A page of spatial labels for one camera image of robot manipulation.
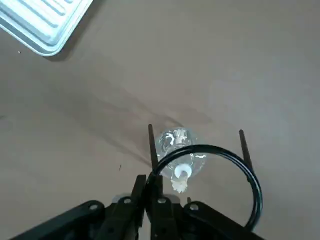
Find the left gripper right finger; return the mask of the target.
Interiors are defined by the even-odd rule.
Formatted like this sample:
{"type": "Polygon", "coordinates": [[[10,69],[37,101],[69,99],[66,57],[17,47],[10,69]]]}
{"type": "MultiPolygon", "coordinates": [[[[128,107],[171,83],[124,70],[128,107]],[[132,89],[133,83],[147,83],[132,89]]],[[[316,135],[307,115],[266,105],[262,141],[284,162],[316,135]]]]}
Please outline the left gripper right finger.
{"type": "Polygon", "coordinates": [[[200,201],[186,205],[174,203],[163,194],[161,176],[148,178],[148,217],[151,240],[261,240],[241,226],[200,201]]]}

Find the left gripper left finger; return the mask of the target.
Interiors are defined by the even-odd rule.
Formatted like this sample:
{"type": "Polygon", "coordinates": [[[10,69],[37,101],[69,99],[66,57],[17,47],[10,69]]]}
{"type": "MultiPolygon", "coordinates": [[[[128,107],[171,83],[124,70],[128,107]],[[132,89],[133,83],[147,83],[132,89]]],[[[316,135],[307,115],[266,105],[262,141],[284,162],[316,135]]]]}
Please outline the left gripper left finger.
{"type": "Polygon", "coordinates": [[[136,177],[131,194],[118,196],[105,206],[86,201],[31,229],[15,240],[136,240],[143,223],[145,175],[136,177]]]}

